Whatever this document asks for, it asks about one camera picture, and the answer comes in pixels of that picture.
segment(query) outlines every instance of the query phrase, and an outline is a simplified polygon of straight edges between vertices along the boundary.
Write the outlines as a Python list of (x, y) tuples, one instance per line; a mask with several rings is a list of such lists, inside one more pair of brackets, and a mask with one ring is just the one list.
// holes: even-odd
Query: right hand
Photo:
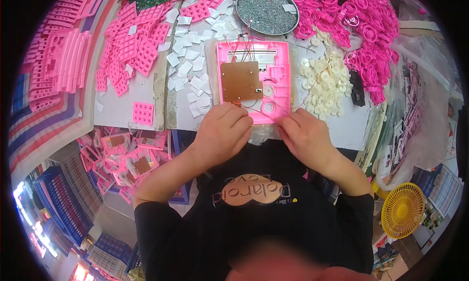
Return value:
[(232, 103), (215, 105), (203, 118), (187, 151), (203, 171), (229, 160), (251, 136), (253, 120), (248, 111)]
[(324, 121), (299, 108), (275, 120), (278, 133), (290, 152), (307, 167), (325, 175), (341, 154), (332, 145)]

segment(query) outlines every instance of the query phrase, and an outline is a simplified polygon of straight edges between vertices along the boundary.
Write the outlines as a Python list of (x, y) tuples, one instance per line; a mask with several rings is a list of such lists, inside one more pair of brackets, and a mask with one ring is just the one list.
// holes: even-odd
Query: left hand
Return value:
[(232, 103), (215, 105), (203, 118), (196, 139), (186, 151), (203, 171), (229, 160), (248, 142), (253, 120)]

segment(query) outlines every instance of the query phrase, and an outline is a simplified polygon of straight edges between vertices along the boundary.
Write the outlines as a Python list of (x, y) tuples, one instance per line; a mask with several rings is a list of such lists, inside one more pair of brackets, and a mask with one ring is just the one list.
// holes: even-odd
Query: person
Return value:
[[(283, 141), (255, 146), (245, 109), (214, 106), (192, 144), (142, 182), (134, 208), (147, 280), (371, 273), (374, 193), (365, 174), (333, 147), (325, 122), (304, 109), (276, 124)], [(335, 206), (303, 177), (307, 167), (339, 186)], [(181, 217), (167, 201), (195, 177), (199, 194)], [(370, 277), (360, 275), (354, 280)]]

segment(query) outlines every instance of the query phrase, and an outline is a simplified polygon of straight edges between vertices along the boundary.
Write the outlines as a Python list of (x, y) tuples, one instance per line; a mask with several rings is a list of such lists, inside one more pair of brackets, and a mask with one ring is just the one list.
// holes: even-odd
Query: black plastic part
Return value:
[(352, 88), (352, 101), (354, 105), (365, 106), (365, 93), (363, 92), (363, 83), (360, 74), (356, 71), (350, 71), (350, 83)]

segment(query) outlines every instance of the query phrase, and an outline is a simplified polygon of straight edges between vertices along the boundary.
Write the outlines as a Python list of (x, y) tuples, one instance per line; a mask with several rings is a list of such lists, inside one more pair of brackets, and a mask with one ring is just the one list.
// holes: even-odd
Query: brown circuit board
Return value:
[(233, 62), (220, 65), (223, 100), (255, 100), (264, 97), (257, 62)]

